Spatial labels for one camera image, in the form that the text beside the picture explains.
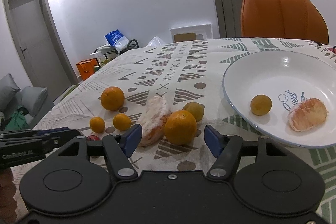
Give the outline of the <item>person's left hand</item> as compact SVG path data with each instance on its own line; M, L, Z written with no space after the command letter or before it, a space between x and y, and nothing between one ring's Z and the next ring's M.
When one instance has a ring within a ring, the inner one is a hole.
M5 223L14 223L17 219L17 202L14 199L16 187L13 180L14 177L10 168L1 171L0 208L1 219L3 219Z

